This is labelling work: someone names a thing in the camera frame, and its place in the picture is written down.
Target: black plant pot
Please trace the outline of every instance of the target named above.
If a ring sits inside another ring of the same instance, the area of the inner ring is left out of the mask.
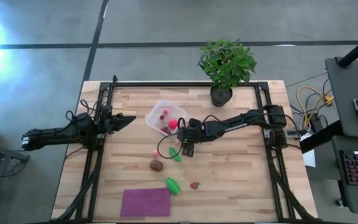
[[[219,88],[213,86],[210,91],[211,102],[214,106],[222,107],[225,105],[233,96],[233,91],[222,91]]]

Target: pink ball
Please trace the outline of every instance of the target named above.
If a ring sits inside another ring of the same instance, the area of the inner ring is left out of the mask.
[[[177,120],[175,120],[175,119],[169,120],[168,127],[170,129],[174,130],[175,128],[177,128],[177,126],[178,126],[178,121]]]

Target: red strawberry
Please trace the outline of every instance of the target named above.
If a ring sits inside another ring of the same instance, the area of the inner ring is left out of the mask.
[[[192,189],[197,189],[199,185],[201,185],[200,182],[193,182],[193,183],[190,184],[190,187],[191,187]]]

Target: green leaves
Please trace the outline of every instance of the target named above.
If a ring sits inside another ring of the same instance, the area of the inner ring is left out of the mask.
[[[255,73],[253,53],[249,47],[245,49],[239,40],[208,41],[200,49],[203,53],[197,65],[222,90],[235,87],[241,81],[249,82],[250,72]]]

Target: green toy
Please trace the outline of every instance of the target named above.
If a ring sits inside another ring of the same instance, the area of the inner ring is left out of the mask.
[[[181,162],[180,156],[174,147],[172,146],[169,147],[169,154],[173,157],[172,159],[174,159],[177,162]]]
[[[167,178],[167,189],[173,195],[178,195],[180,193],[180,186],[177,181],[173,178]]]

